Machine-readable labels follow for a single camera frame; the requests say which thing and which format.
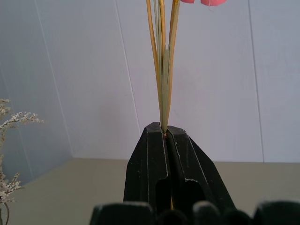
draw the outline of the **white panel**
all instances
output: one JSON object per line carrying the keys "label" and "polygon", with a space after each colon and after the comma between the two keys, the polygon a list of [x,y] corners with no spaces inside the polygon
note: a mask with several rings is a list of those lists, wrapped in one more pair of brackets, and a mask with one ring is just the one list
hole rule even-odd
{"label": "white panel", "polygon": [[37,177],[71,158],[71,151],[34,0],[1,1],[0,62],[14,110],[45,120],[20,127]]}
{"label": "white panel", "polygon": [[[142,129],[159,120],[146,4],[117,5]],[[263,160],[246,0],[217,8],[181,4],[169,124],[185,129],[215,161]]]}
{"label": "white panel", "polygon": [[113,0],[38,0],[76,157],[129,158],[139,129]]}
{"label": "white panel", "polygon": [[[7,89],[0,69],[0,98],[9,99]],[[4,154],[3,172],[5,179],[11,180],[16,173],[20,173],[19,179],[22,184],[32,180],[29,165],[25,156],[24,148],[17,129],[7,131],[6,140],[0,154]]]}
{"label": "white panel", "polygon": [[251,0],[266,162],[300,162],[300,1]]}

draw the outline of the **pink flower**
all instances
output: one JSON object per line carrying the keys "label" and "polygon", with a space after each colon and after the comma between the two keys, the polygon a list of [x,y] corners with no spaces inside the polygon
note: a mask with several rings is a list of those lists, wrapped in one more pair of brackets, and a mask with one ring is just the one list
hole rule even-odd
{"label": "pink flower", "polygon": [[[185,3],[194,3],[195,0],[181,0]],[[226,0],[201,0],[201,3],[206,6],[218,6],[226,2]]]}

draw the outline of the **pink petal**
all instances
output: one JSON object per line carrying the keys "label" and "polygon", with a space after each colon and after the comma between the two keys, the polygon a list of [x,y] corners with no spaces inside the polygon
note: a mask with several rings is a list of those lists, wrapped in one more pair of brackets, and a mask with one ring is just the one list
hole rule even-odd
{"label": "pink petal", "polygon": [[181,1],[185,3],[194,3],[195,0],[181,0]]}
{"label": "pink petal", "polygon": [[206,6],[218,6],[224,2],[226,2],[226,0],[201,0],[201,3]]}

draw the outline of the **beige surface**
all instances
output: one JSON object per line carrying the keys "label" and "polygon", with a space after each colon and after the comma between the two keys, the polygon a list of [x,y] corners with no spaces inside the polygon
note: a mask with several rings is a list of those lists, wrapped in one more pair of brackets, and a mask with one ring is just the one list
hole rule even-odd
{"label": "beige surface", "polygon": [[[94,205],[121,202],[127,161],[75,158],[16,192],[10,225],[87,225]],[[216,163],[236,206],[300,199],[300,164]]]}

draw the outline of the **white wall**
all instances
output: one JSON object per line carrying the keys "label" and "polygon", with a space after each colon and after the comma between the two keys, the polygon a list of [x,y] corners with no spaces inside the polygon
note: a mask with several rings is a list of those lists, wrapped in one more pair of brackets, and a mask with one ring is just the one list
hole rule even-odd
{"label": "white wall", "polygon": [[[170,124],[215,161],[300,162],[300,3],[281,2],[181,5]],[[20,129],[34,177],[128,159],[159,120],[143,0],[4,0],[0,62],[14,109],[48,121]]]}

